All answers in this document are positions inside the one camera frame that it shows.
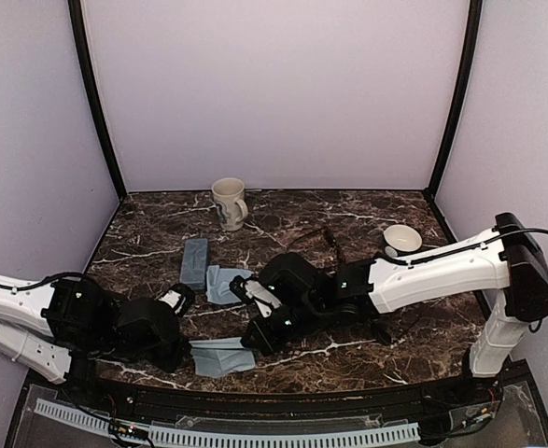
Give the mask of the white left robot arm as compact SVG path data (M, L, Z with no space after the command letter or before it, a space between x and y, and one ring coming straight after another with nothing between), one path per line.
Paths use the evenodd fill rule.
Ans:
M128 300L84 273L40 281L0 275L0 353L71 393L87 407L106 399L86 369L95 359L146 361L172 372L189 352L179 319L194 292L177 283L159 299Z

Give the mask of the light blue cleaning cloth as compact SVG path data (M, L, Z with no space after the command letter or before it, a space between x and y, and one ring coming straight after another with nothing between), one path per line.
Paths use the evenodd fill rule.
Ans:
M215 305L232 305L241 300L231 292L230 282L236 277L248 278L253 273L250 270L221 268L219 265L209 265L206 271L206 298Z
M256 367L253 352L242 345L240 337L191 341L190 347L198 376L217 379Z

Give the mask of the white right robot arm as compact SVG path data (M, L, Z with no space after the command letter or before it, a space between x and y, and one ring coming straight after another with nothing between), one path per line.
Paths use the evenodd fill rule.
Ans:
M534 239L515 214L471 238L425 252L347 263L326 273L295 252L280 254L256 276L235 276L231 292L256 304L243 347L268 356L290 341L321 328L374 323L382 315L440 297L494 290L496 303L464 361L464 374L451 396L470 405L499 374L506 357L530 324L548 316L548 266Z

